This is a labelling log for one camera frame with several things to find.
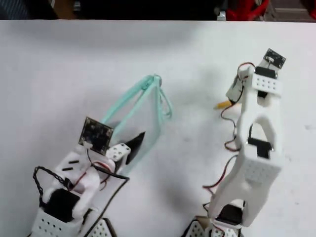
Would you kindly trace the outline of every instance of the wire bundle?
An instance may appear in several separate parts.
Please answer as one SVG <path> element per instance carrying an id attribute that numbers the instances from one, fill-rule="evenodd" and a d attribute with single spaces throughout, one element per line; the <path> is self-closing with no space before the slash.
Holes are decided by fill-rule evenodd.
<path id="1" fill-rule="evenodd" d="M 224 116 L 224 112 L 227 111 L 228 109 L 232 108 L 234 105 L 236 105 L 236 104 L 240 101 L 240 99 L 241 99 L 241 97 L 242 97 L 242 94 L 243 94 L 243 92 L 244 92 L 244 86 L 243 86 L 244 80 L 249 77 L 249 76 L 244 76 L 244 77 L 241 79 L 240 76 L 239 76 L 240 68 L 241 68 L 242 66 L 244 66 L 244 65 L 251 65 L 251 66 L 253 66 L 253 67 L 255 68 L 255 65 L 254 65 L 253 63 L 251 63 L 251 62 L 245 62 L 245 63 L 242 63 L 242 64 L 240 64 L 240 65 L 238 66 L 238 69 L 237 69 L 237 79 L 238 79 L 239 81 L 241 81 L 241 83 L 242 83 L 240 96 L 238 97 L 238 99 L 237 99 L 235 102 L 232 102 L 232 101 L 231 101 L 232 104 L 229 105 L 228 107 L 226 107 L 225 109 L 223 109 L 222 112 L 221 112 L 221 118 L 224 119 L 224 120 L 227 120 L 227 121 L 232 122 L 233 125 L 234 125 L 233 139 L 232 139 L 232 140 L 229 140 L 229 141 L 227 141 L 227 142 L 224 143 L 225 149 L 228 150 L 228 151 L 230 151 L 230 152 L 239 152 L 239 151 L 240 151 L 240 148 L 231 148 L 230 146 L 228 146 L 230 143 L 232 143 L 232 142 L 235 141 L 235 139 L 236 139 L 236 135 L 235 135 L 236 123 L 235 123 L 235 121 L 234 121 L 232 118 L 225 117 L 225 116 Z M 225 177 L 225 175 L 226 175 L 226 171 L 227 171 L 227 167 L 228 167 L 229 163 L 232 161 L 233 158 L 236 158 L 237 156 L 238 156 L 238 155 L 234 155 L 234 156 L 232 156 L 232 157 L 227 161 L 227 163 L 226 163 L 226 165 L 225 165 L 225 167 L 224 167 L 223 173 L 222 173 L 221 177 L 219 178 L 219 180 L 218 180 L 216 183 L 214 183 L 214 184 L 212 184 L 212 185 L 204 185 L 204 186 L 202 186 L 203 189 L 205 189 L 205 190 L 207 190 L 209 193 L 211 193 L 212 197 L 215 195 L 214 192 L 212 191 L 212 189 L 215 188 L 215 187 L 217 187 L 217 186 L 221 183 L 221 181 L 224 179 L 224 177 Z M 203 209 L 204 209 L 207 213 L 208 213 L 208 210 L 207 210 L 206 206 L 207 206 L 208 204 L 210 204 L 210 202 L 207 202 L 207 203 L 202 204 Z M 223 233 L 223 234 L 222 234 L 222 237 L 225 237 L 225 231 L 224 231 L 224 230 L 222 230 L 221 228 L 219 228 L 219 227 L 217 227 L 217 226 L 215 226 L 215 225 L 214 225 L 214 227 L 215 227 L 216 229 L 220 230 L 220 231 Z M 241 229 L 238 231 L 238 237 L 240 237 L 240 235 L 241 235 Z"/>

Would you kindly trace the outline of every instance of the black plastic piece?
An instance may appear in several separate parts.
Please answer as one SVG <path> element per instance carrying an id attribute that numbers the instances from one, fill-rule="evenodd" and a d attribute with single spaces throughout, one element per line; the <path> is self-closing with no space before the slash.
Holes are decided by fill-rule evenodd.
<path id="1" fill-rule="evenodd" d="M 89 214 L 91 213 L 92 209 L 88 209 L 87 212 L 83 215 L 83 222 L 82 222 L 82 225 L 85 224 L 85 222 L 87 221 L 87 218 L 89 216 Z"/>
<path id="2" fill-rule="evenodd" d="M 44 211 L 48 215 L 67 223 L 73 220 L 73 208 L 78 201 L 79 197 L 77 195 L 64 189 L 57 189 L 51 195 Z"/>
<path id="3" fill-rule="evenodd" d="M 277 79 L 277 73 L 275 72 L 275 70 L 269 68 L 256 67 L 255 73 L 268 78 Z"/>
<path id="4" fill-rule="evenodd" d="M 286 61 L 286 58 L 279 55 L 278 53 L 274 52 L 272 49 L 268 49 L 266 55 L 263 57 L 265 60 L 269 61 L 268 58 L 273 58 L 272 65 L 276 66 L 277 68 L 281 69 L 283 67 L 283 64 Z"/>
<path id="5" fill-rule="evenodd" d="M 223 207 L 216 220 L 233 226 L 239 225 L 242 222 L 242 209 L 240 207 L 228 204 Z"/>
<path id="6" fill-rule="evenodd" d="M 69 171 L 69 170 L 73 170 L 74 168 L 72 167 L 67 167 L 67 168 L 63 168 L 62 171 Z"/>
<path id="7" fill-rule="evenodd" d="M 105 156 L 112 134 L 113 128 L 87 117 L 79 139 L 79 144 L 83 145 L 84 141 L 89 142 L 93 145 L 91 150 Z"/>
<path id="8" fill-rule="evenodd" d="M 271 143 L 262 141 L 256 138 L 252 138 L 251 131 L 252 131 L 252 126 L 250 127 L 250 130 L 249 130 L 248 144 L 257 147 L 257 156 L 265 158 L 265 159 L 269 159 L 269 151 L 272 150 Z"/>
<path id="9" fill-rule="evenodd" d="M 143 143 L 144 137 L 145 137 L 145 132 L 142 132 L 137 137 L 125 143 L 131 149 L 130 154 L 128 155 L 126 159 L 126 164 L 131 163 L 132 160 L 135 158 L 135 156 L 137 155 Z"/>
<path id="10" fill-rule="evenodd" d="M 77 164 L 77 163 L 79 163 L 79 160 L 72 160 L 72 161 L 68 162 L 68 164 Z"/>
<path id="11" fill-rule="evenodd" d="M 267 94 L 265 91 L 258 90 L 258 97 L 266 98 Z"/>

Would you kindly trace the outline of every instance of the red object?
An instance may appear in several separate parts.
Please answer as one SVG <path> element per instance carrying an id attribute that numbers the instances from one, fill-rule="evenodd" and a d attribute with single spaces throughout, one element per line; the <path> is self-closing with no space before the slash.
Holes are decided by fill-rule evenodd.
<path id="1" fill-rule="evenodd" d="M 316 19 L 316 0 L 315 0 L 315 3 L 314 3 L 314 10 L 311 11 L 311 17 Z"/>
<path id="2" fill-rule="evenodd" d="M 260 6 L 252 9 L 255 5 L 254 0 L 239 0 L 236 9 L 226 11 L 226 19 L 228 21 L 252 21 L 265 13 L 268 3 L 269 0 L 263 0 Z"/>

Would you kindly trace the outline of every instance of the black circuit board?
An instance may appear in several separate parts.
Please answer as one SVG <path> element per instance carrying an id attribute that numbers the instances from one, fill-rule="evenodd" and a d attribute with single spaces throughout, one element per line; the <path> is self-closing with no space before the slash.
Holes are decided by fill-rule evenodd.
<path id="1" fill-rule="evenodd" d="M 278 53 L 274 52 L 272 49 L 268 49 L 266 55 L 263 57 L 266 61 L 269 61 L 268 58 L 271 57 L 273 58 L 273 62 L 271 63 L 272 65 L 276 66 L 277 68 L 281 69 L 283 67 L 283 64 L 286 61 L 286 58 L 283 56 L 279 55 Z"/>
<path id="2" fill-rule="evenodd" d="M 87 117 L 79 139 L 79 144 L 86 141 L 92 144 L 91 150 L 105 156 L 113 134 L 113 128 Z"/>

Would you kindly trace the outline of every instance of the cable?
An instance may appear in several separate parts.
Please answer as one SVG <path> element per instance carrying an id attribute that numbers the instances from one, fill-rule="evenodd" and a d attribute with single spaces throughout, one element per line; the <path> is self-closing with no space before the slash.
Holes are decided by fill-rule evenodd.
<path id="1" fill-rule="evenodd" d="M 55 179 L 57 179 L 63 186 L 65 186 L 68 190 L 73 188 L 73 184 L 70 182 L 69 179 L 63 179 L 62 177 L 60 177 L 58 174 L 54 173 L 53 171 L 43 167 L 43 166 L 37 166 L 34 169 L 34 173 L 33 173 L 33 179 L 36 183 L 36 186 L 38 188 L 39 191 L 39 205 L 40 206 L 45 206 L 45 203 L 43 202 L 43 188 L 40 186 L 40 183 L 38 181 L 37 178 L 37 173 L 39 170 L 43 170 L 45 172 L 47 172 L 48 174 L 50 174 L 51 176 L 53 176 Z"/>
<path id="2" fill-rule="evenodd" d="M 206 211 L 207 214 L 208 214 L 208 210 L 206 209 L 206 206 L 209 205 L 209 204 L 210 204 L 210 202 L 202 204 L 202 207 Z"/>
<path id="3" fill-rule="evenodd" d="M 88 156 L 88 159 L 91 163 L 91 165 L 98 171 L 106 173 L 108 175 L 111 175 L 113 177 L 119 178 L 119 179 L 123 179 L 124 182 L 121 183 L 121 185 L 116 189 L 116 191 L 112 194 L 112 196 L 110 197 L 108 203 L 106 204 L 106 206 L 104 207 L 103 211 L 101 212 L 100 216 L 98 217 L 98 219 L 94 222 L 94 224 L 91 226 L 91 228 L 88 230 L 88 232 L 84 235 L 84 237 L 88 237 L 90 232 L 93 230 L 94 226 L 99 222 L 99 220 L 102 218 L 103 214 L 105 213 L 105 211 L 108 209 L 109 205 L 111 204 L 112 200 L 114 199 L 114 197 L 116 196 L 116 194 L 118 194 L 118 192 L 120 191 L 120 189 L 129 181 L 129 177 L 123 176 L 123 175 L 119 175 L 119 174 L 115 174 L 112 173 L 110 171 L 107 171 L 106 169 L 97 167 L 96 165 L 94 165 L 91 161 L 91 158 L 89 156 L 89 149 L 86 149 L 86 154 Z"/>
<path id="4" fill-rule="evenodd" d="M 253 66 L 254 68 L 256 67 L 256 66 L 255 66 L 253 63 L 251 63 L 251 62 L 245 62 L 245 63 L 240 64 L 240 65 L 238 66 L 238 69 L 237 69 L 237 78 L 238 78 L 240 81 L 243 81 L 244 79 L 247 79 L 247 78 L 249 77 L 248 75 L 247 75 L 247 76 L 244 76 L 244 78 L 241 80 L 241 79 L 240 79 L 240 76 L 239 76 L 239 70 L 240 70 L 240 68 L 241 68 L 242 66 L 244 66 L 244 65 L 247 65 L 247 64 L 250 64 L 250 65 Z M 233 129 L 233 139 L 224 143 L 225 149 L 228 150 L 228 151 L 230 151 L 230 152 L 238 152 L 238 151 L 240 150 L 240 148 L 231 148 L 231 147 L 228 146 L 228 144 L 232 143 L 232 142 L 236 139 L 236 136 L 235 136 L 236 123 L 235 123 L 235 121 L 234 121 L 232 118 L 227 118 L 227 117 L 225 117 L 223 114 L 224 114 L 224 112 L 225 112 L 226 110 L 230 109 L 231 107 L 233 107 L 235 104 L 237 104 L 237 103 L 239 102 L 239 100 L 241 99 L 241 96 L 242 96 L 243 92 L 244 92 L 244 86 L 242 85 L 242 87 L 241 87 L 241 92 L 240 92 L 240 95 L 239 95 L 238 99 L 237 99 L 235 102 L 233 102 L 231 105 L 229 105 L 228 107 L 226 107 L 225 109 L 223 109 L 222 112 L 221 112 L 221 118 L 224 119 L 224 120 L 231 121 L 231 122 L 233 123 L 233 125 L 234 125 L 234 129 Z"/>
<path id="5" fill-rule="evenodd" d="M 91 163 L 91 166 L 94 167 L 96 170 L 98 170 L 98 171 L 100 171 L 100 172 L 102 172 L 102 173 L 106 173 L 106 174 L 108 174 L 108 175 L 111 175 L 111 176 L 113 176 L 113 177 L 119 178 L 119 179 L 124 179 L 124 180 L 127 180 L 127 179 L 128 179 L 128 180 L 129 180 L 129 177 L 112 173 L 112 172 L 110 172 L 110 171 L 107 171 L 106 169 L 103 169 L 103 168 L 101 168 L 101 167 L 98 167 L 98 166 L 94 165 L 94 164 L 92 163 L 91 158 L 90 158 L 90 155 L 89 155 L 89 149 L 86 149 L 86 154 L 87 154 L 88 159 L 89 159 L 89 161 L 90 161 L 90 163 Z"/>
<path id="6" fill-rule="evenodd" d="M 220 230 L 220 231 L 223 233 L 222 237 L 225 237 L 225 231 L 224 231 L 224 230 L 222 230 L 222 229 L 219 228 L 218 226 L 215 226 L 214 224 L 213 224 L 213 226 L 214 226 L 216 229 Z"/>
<path id="7" fill-rule="evenodd" d="M 240 76 L 239 76 L 239 70 L 240 70 L 240 68 L 241 68 L 242 66 L 247 65 L 247 64 L 250 64 L 251 66 L 253 66 L 254 68 L 256 68 L 256 66 L 255 66 L 252 62 L 245 62 L 245 63 L 240 64 L 240 65 L 238 66 L 238 68 L 237 68 L 237 77 L 238 77 L 238 79 L 239 79 L 240 81 L 241 81 L 241 79 L 240 79 Z"/>
<path id="8" fill-rule="evenodd" d="M 229 163 L 232 161 L 233 158 L 235 158 L 235 157 L 237 157 L 237 156 L 238 156 L 238 155 L 234 155 L 234 156 L 232 156 L 232 157 L 227 161 L 227 163 L 226 163 L 226 165 L 225 165 L 225 168 L 224 168 L 224 170 L 223 170 L 222 176 L 219 178 L 219 180 L 218 180 L 215 184 L 212 184 L 212 185 L 203 185 L 202 188 L 208 190 L 209 192 L 212 192 L 211 189 L 212 189 L 212 188 L 215 188 L 217 185 L 219 185 L 219 183 L 220 183 L 220 182 L 223 180 L 223 178 L 225 177 L 226 170 L 227 170 L 227 167 L 228 167 Z"/>
<path id="9" fill-rule="evenodd" d="M 73 188 L 69 189 L 69 191 L 72 191 L 73 189 L 75 189 L 75 187 L 78 185 L 78 183 L 80 182 L 80 180 L 87 174 L 87 172 L 83 173 L 82 176 L 80 176 L 78 178 L 78 180 L 75 182 Z"/>

